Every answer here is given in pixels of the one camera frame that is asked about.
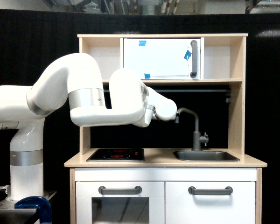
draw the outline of white cabinet door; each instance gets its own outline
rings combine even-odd
[[[164,182],[76,182],[77,224],[164,224],[164,190]]]
[[[231,195],[192,195],[196,189],[225,189]],[[255,182],[166,182],[166,224],[254,224]]]

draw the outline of oven door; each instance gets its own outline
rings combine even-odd
[[[77,224],[164,224],[164,182],[77,182]]]

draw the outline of faucet handle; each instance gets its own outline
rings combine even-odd
[[[206,144],[209,142],[209,136],[206,134],[206,132],[204,133],[204,136],[200,136],[199,141],[200,143],[204,143],[204,146],[206,146]]]

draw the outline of wooden countertop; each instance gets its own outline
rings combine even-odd
[[[265,162],[255,159],[249,155],[239,155],[228,149],[210,149],[210,151],[224,151],[236,156],[240,159],[238,162],[210,162],[210,161],[181,161],[178,160],[173,152],[186,151],[190,149],[167,149],[167,148],[145,148],[145,161],[134,162],[113,162],[113,161],[91,161],[86,160],[97,150],[91,148],[84,155],[78,153],[67,162],[64,166],[69,168],[84,168],[84,167],[246,167],[246,168],[261,168],[267,167]]]

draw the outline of ceiling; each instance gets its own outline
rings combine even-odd
[[[0,8],[135,15],[245,14],[280,13],[280,0],[0,0]]]

